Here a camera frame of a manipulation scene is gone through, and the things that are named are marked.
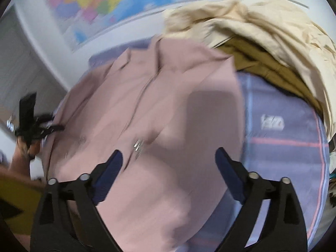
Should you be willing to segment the person's left hand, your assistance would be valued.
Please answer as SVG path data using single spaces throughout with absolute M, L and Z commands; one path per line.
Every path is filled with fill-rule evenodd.
M 15 157 L 20 157 L 24 160 L 32 161 L 40 153 L 41 141 L 33 140 L 30 145 L 26 143 L 23 137 L 17 138 L 17 144 L 15 147 Z

